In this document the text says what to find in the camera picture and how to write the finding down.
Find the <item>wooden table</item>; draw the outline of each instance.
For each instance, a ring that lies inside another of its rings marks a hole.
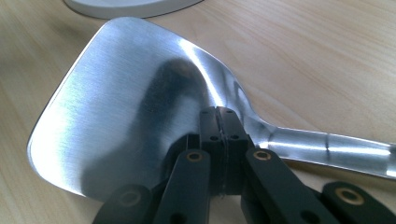
[[[277,126],[396,142],[396,3],[205,0],[149,21],[227,64]],[[101,203],[31,169],[26,142],[74,60],[106,21],[61,1],[0,0],[0,223],[91,223]],[[352,182],[396,213],[396,181],[290,163],[306,185]],[[244,223],[237,197],[210,223]]]

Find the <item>white object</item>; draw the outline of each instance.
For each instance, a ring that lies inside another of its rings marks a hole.
[[[64,0],[75,11],[100,19],[153,17],[189,7],[203,0]]]

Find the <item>wooden surface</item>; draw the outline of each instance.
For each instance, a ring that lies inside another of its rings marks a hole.
[[[277,126],[396,142],[394,1],[205,0],[148,20],[227,64]],[[91,223],[100,207],[37,176],[26,142],[105,22],[61,0],[0,0],[0,223]],[[396,181],[290,165],[314,189],[349,181],[396,212]],[[215,199],[210,223],[244,223],[238,198]]]

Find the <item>spatula handle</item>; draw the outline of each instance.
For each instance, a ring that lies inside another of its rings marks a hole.
[[[269,138],[268,147],[282,159],[396,179],[396,146],[393,144],[277,128]]]

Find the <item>brushed metal surface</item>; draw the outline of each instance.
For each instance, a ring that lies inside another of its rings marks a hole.
[[[151,188],[167,177],[168,148],[198,133],[199,111],[215,105],[284,159],[396,179],[394,145],[268,124],[223,63],[135,18],[109,21],[83,50],[38,120],[28,158],[50,183],[97,200],[129,183]]]

